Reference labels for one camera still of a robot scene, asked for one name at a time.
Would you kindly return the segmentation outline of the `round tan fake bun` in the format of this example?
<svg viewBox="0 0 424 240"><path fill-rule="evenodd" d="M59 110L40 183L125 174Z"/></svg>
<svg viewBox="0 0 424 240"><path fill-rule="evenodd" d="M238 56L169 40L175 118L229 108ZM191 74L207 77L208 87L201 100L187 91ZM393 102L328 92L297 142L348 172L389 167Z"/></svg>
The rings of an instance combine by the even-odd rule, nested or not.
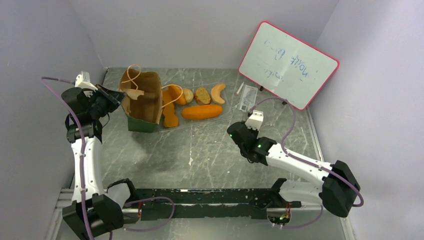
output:
<svg viewBox="0 0 424 240"><path fill-rule="evenodd" d="M188 88L183 88L182 92L183 92L185 104L187 105L187 104L191 103L193 101L193 98L194 98L193 92Z"/></svg>

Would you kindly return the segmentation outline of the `orange fake baguette loaf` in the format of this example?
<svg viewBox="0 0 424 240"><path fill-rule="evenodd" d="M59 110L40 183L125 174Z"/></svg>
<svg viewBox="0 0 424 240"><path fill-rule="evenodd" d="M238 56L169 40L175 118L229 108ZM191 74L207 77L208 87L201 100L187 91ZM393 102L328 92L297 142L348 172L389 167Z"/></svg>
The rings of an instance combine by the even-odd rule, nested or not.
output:
<svg viewBox="0 0 424 240"><path fill-rule="evenodd" d="M181 116L187 120L205 120L215 118L223 112L220 105L197 105L185 107Z"/></svg>

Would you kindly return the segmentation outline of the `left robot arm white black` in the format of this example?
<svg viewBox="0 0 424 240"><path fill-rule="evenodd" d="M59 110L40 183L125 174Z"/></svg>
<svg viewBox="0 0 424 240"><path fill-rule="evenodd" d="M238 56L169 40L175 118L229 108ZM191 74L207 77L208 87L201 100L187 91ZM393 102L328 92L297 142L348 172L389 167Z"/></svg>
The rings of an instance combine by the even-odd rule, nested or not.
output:
<svg viewBox="0 0 424 240"><path fill-rule="evenodd" d="M128 178L104 189L100 176L103 146L100 119L115 111L125 98L124 92L99 84L92 89L72 87L61 94L69 111L65 120L66 138L75 162L71 205L63 209L62 217L81 240L92 240L123 227L123 208L132 208L139 200Z"/></svg>

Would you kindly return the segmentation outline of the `tan fake croissant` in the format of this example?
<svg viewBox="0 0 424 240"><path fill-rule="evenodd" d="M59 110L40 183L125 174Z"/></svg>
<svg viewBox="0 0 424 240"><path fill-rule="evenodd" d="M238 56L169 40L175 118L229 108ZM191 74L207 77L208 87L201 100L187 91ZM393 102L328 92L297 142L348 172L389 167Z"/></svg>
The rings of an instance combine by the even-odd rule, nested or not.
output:
<svg viewBox="0 0 424 240"><path fill-rule="evenodd" d="M217 84L215 85L211 91L210 91L210 96L211 99L214 103L219 104L219 105L223 105L226 101L221 97L221 93L222 91L226 88L226 85L221 83L221 84Z"/></svg>

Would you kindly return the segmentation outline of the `green paper bag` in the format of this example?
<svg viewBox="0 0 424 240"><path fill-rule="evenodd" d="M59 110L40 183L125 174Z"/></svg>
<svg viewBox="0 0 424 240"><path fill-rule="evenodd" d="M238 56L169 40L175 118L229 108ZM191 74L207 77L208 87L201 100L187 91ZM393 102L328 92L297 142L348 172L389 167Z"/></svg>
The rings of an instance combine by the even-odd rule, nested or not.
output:
<svg viewBox="0 0 424 240"><path fill-rule="evenodd" d="M128 66L118 90L126 93L122 108L127 117L127 129L136 133L153 133L162 117L163 90L158 73L143 72L137 64Z"/></svg>

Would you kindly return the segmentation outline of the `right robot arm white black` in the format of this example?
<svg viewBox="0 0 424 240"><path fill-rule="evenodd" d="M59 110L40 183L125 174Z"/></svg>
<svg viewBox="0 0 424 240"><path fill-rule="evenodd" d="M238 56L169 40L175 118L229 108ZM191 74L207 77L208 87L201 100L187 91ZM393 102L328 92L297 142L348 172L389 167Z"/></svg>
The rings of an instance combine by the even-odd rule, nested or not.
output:
<svg viewBox="0 0 424 240"><path fill-rule="evenodd" d="M315 160L291 150L268 137L258 137L258 131L249 129L244 122L235 122L226 132L250 163L287 170L303 182L286 180L270 193L270 202L282 207L287 202L306 202L323 206L335 216L345 218L355 206L361 189L349 166Z"/></svg>

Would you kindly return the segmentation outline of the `orange fake bread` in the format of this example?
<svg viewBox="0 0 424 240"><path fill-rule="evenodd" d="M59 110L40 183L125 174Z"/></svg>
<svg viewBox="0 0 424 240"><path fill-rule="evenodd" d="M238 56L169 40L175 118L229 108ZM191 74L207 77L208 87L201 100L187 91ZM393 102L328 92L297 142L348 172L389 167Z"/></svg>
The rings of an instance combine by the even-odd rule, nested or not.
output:
<svg viewBox="0 0 424 240"><path fill-rule="evenodd" d="M165 128L175 128L179 126L179 118L176 115L175 104L169 90L162 92L162 115L164 117L163 126Z"/></svg>

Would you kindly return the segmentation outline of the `white ruler package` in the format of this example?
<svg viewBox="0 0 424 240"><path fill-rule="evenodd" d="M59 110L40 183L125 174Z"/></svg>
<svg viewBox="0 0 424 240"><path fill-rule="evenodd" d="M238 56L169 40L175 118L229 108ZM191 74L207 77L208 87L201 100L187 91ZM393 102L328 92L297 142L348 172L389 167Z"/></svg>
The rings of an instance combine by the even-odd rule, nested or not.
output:
<svg viewBox="0 0 424 240"><path fill-rule="evenodd" d="M249 112L251 108L256 104L256 98L259 89L254 86L244 85L239 96L240 101L238 110L242 112Z"/></svg>

